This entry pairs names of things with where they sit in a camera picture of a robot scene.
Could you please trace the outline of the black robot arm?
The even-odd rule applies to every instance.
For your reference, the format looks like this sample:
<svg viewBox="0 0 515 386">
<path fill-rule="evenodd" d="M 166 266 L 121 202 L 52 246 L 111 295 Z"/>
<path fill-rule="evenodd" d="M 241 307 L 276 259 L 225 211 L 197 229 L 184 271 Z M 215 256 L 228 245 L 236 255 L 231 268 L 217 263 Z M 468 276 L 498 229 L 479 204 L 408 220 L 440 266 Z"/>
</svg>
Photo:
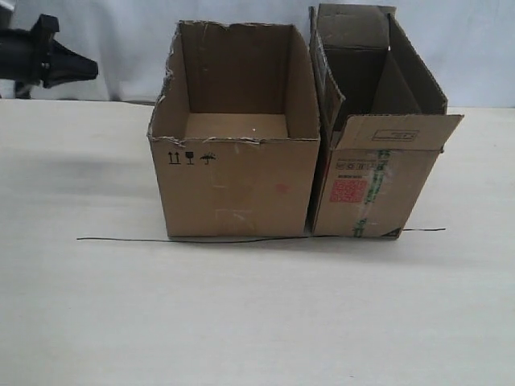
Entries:
<svg viewBox="0 0 515 386">
<path fill-rule="evenodd" d="M 1 78 L 44 88 L 96 79 L 97 62 L 55 40 L 59 31 L 59 19 L 48 14 L 29 30 L 2 28 Z"/>
</svg>

